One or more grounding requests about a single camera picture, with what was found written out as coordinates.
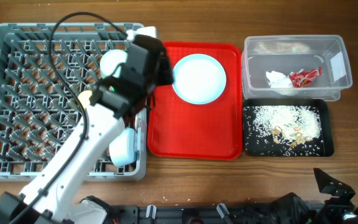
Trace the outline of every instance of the cable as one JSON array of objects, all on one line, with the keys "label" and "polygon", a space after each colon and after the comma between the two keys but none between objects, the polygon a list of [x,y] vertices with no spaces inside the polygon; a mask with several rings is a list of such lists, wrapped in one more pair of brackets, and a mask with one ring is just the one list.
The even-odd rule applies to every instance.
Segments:
[{"label": "cable", "polygon": [[56,66],[53,64],[53,60],[52,60],[52,37],[53,34],[55,33],[55,31],[57,30],[57,28],[59,27],[59,25],[64,22],[65,20],[74,17],[74,16],[80,16],[80,15],[85,15],[85,16],[93,16],[96,17],[104,22],[107,22],[110,26],[114,27],[116,30],[118,30],[120,33],[122,33],[125,37],[127,37],[127,34],[125,32],[123,32],[122,30],[120,30],[120,28],[118,28],[117,26],[115,26],[113,23],[111,23],[110,21],[108,21],[107,19],[94,14],[92,12],[74,12],[71,13],[63,18],[61,18],[56,24],[55,27],[52,30],[52,33],[50,34],[49,37],[49,42],[48,42],[48,54],[49,54],[49,60],[50,63],[52,64],[52,69],[55,72],[55,75],[58,77],[58,79],[61,81],[61,83],[63,84],[64,87],[66,87],[66,89],[70,92],[70,94],[73,96],[74,100],[77,102],[78,106],[80,107],[80,111],[82,114],[82,117],[84,119],[84,129],[83,132],[80,136],[80,140],[78,141],[78,144],[75,146],[74,151],[72,152],[72,154],[69,156],[69,158],[65,161],[65,163],[62,165],[62,167],[56,172],[56,174],[50,179],[50,181],[45,185],[45,187],[38,193],[38,195],[33,199],[33,201],[31,201],[30,204],[28,204],[28,206],[26,206],[25,209],[23,209],[9,224],[15,224],[17,223],[40,199],[43,195],[45,195],[50,186],[52,186],[52,184],[58,179],[58,177],[60,176],[60,174],[62,174],[62,172],[66,169],[67,165],[71,162],[71,160],[74,158],[74,156],[76,155],[76,153],[78,152],[78,150],[80,149],[83,141],[86,139],[86,133],[88,132],[88,117],[86,116],[86,111],[84,109],[84,107],[82,106],[82,104],[80,103],[80,100],[77,98],[77,96],[75,95],[75,93],[73,92],[73,90],[71,90],[70,86],[68,85],[68,83],[66,83],[66,81],[62,78],[62,76],[60,75],[60,73],[57,71]]}]

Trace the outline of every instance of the black tray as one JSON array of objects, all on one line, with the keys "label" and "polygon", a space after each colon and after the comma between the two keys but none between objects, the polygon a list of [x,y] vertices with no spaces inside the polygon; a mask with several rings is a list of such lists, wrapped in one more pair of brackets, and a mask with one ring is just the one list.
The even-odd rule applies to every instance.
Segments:
[{"label": "black tray", "polygon": [[327,104],[324,100],[316,99],[251,99],[245,100],[246,106],[311,106],[319,112],[321,123],[321,135],[319,139],[306,142],[306,148],[295,146],[289,153],[289,147],[273,142],[271,136],[265,138],[257,137],[258,132],[249,131],[249,125],[255,119],[255,113],[251,110],[243,111],[244,145],[246,153],[250,156],[331,156],[334,154],[334,142],[329,121]]}]

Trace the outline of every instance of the red candy wrapper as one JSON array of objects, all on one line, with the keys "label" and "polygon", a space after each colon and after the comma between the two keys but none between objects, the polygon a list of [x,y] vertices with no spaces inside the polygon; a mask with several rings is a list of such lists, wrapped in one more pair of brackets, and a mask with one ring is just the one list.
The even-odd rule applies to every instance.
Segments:
[{"label": "red candy wrapper", "polygon": [[295,88],[301,88],[312,84],[314,79],[322,74],[323,74],[322,68],[318,67],[318,69],[313,69],[308,72],[302,71],[302,72],[292,73],[290,75],[290,79]]}]

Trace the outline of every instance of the white label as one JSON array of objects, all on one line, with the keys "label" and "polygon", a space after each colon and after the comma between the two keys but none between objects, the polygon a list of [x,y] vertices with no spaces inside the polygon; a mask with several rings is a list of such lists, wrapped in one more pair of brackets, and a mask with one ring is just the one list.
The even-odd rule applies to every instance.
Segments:
[{"label": "white label", "polygon": [[333,70],[334,82],[346,75],[342,52],[331,58],[331,68]]}]

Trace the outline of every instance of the wooden table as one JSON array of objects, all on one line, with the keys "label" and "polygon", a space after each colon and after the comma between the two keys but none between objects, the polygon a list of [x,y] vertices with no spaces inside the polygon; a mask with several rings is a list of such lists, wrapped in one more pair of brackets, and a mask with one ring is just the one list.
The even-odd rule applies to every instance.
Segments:
[{"label": "wooden table", "polygon": [[[95,195],[114,205],[212,205],[268,202],[294,192],[304,200],[329,198],[318,192],[313,168],[349,184],[358,205],[358,1],[134,1],[9,4],[0,0],[2,22],[56,22],[76,11],[92,11],[116,22],[156,26],[162,40],[222,42],[244,48],[251,35],[339,34],[345,41],[353,86],[329,102],[335,154],[332,157],[249,157],[231,162],[162,159],[149,154],[139,182],[84,183],[76,201]],[[77,17],[72,22],[94,22]],[[25,185],[0,182],[18,193]]]}]

